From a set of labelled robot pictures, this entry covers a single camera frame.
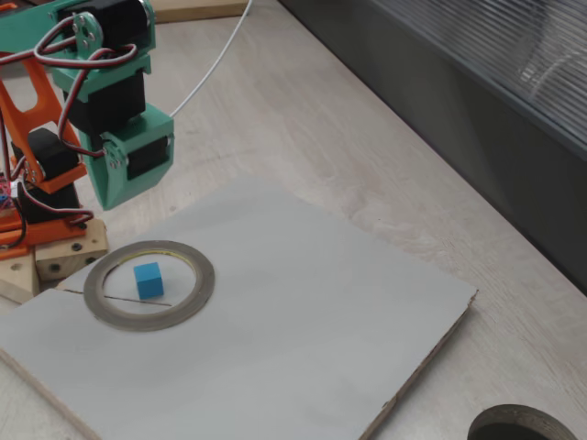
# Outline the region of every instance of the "cardboard sheet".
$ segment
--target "cardboard sheet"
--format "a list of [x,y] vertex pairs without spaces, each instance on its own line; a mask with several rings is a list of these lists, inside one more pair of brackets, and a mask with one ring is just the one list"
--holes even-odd
[[[211,300],[184,324],[118,331],[68,291],[0,320],[0,355],[93,438],[358,439],[475,294],[252,178],[133,241],[145,239],[181,241],[215,266]],[[63,288],[80,292],[89,269]]]

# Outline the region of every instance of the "light wooden surface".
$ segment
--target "light wooden surface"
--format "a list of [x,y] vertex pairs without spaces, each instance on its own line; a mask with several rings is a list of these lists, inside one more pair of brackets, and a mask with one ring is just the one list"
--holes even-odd
[[247,0],[151,0],[157,23],[240,16]]
[[[166,111],[181,102],[236,21],[158,26],[150,102]],[[111,245],[242,173],[280,182],[480,290],[380,438],[465,439],[500,403],[538,407],[581,438],[587,299],[280,5],[259,0],[242,31],[176,118],[172,171],[98,212]],[[89,181],[80,193],[96,206]],[[5,365],[0,390],[0,438],[81,438]]]

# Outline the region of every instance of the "wooden block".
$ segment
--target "wooden block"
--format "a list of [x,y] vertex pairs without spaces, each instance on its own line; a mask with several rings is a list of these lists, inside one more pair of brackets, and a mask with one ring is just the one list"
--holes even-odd
[[151,0],[157,23],[242,15],[246,0]]
[[37,272],[42,281],[67,278],[108,252],[104,222],[95,218],[87,225],[85,236],[36,246]]
[[39,277],[32,252],[24,257],[0,261],[0,295],[22,304],[38,293]]

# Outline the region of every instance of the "tape roll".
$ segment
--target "tape roll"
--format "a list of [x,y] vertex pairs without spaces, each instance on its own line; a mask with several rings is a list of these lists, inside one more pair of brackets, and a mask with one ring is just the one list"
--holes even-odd
[[[184,261],[194,271],[194,288],[182,302],[163,312],[137,314],[117,309],[105,297],[106,277],[121,264],[150,254],[169,255]],[[108,325],[120,330],[152,332],[180,324],[197,314],[210,299],[214,283],[214,267],[197,249],[174,241],[140,241],[117,249],[96,263],[83,285],[83,299],[94,316]]]

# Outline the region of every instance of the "blue cube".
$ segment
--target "blue cube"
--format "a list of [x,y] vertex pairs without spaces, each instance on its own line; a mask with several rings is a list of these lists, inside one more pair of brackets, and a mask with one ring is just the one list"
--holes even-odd
[[163,280],[158,263],[141,264],[135,266],[135,280],[137,280],[138,297],[148,300],[163,295]]

